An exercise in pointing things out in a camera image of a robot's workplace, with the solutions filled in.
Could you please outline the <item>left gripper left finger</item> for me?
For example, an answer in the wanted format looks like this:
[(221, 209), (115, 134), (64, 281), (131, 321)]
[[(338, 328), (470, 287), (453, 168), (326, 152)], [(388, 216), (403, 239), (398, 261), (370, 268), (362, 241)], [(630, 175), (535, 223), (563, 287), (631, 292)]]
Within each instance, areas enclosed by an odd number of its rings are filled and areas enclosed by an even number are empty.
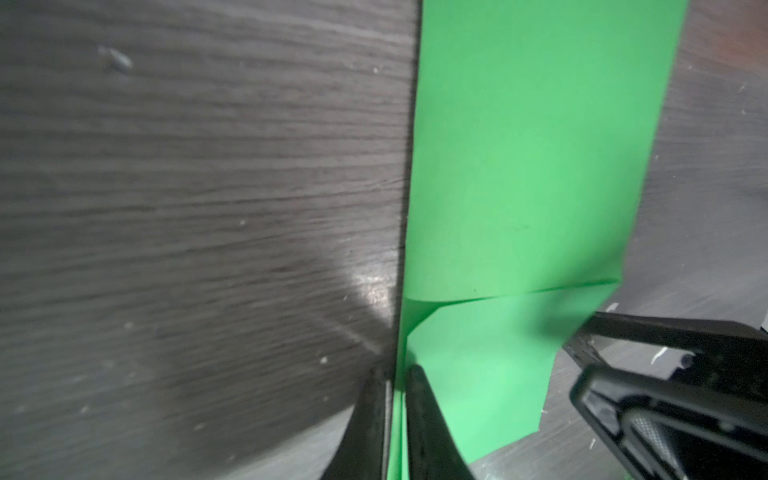
[(391, 380), (381, 367), (375, 367), (363, 383), (339, 446), (321, 479), (385, 479), (391, 413)]

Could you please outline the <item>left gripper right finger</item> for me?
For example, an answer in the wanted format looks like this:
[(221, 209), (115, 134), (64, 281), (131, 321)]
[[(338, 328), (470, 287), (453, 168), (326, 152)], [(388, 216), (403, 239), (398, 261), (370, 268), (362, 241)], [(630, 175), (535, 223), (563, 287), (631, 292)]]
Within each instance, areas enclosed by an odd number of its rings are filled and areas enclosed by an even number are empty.
[(413, 365), (408, 371), (405, 400), (409, 478), (474, 480), (420, 365)]

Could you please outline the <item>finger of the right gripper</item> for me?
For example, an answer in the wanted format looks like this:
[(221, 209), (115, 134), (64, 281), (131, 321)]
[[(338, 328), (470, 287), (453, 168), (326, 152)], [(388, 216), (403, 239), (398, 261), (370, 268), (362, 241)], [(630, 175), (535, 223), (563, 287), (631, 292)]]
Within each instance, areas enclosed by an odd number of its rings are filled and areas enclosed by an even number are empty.
[(767, 405), (593, 365), (570, 400), (634, 479), (764, 479)]
[(734, 321), (595, 313), (564, 345), (582, 369), (606, 361), (595, 336), (684, 350), (669, 379), (735, 396), (767, 394), (767, 333)]

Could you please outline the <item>green square paper sheet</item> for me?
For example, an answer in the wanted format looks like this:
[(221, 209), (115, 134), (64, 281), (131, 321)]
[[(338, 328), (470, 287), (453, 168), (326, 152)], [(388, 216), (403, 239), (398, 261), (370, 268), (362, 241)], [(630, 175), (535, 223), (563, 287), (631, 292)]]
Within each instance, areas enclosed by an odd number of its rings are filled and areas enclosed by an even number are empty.
[(560, 347), (617, 289), (683, 1), (426, 1), (389, 477), (408, 368), (462, 459), (539, 428)]

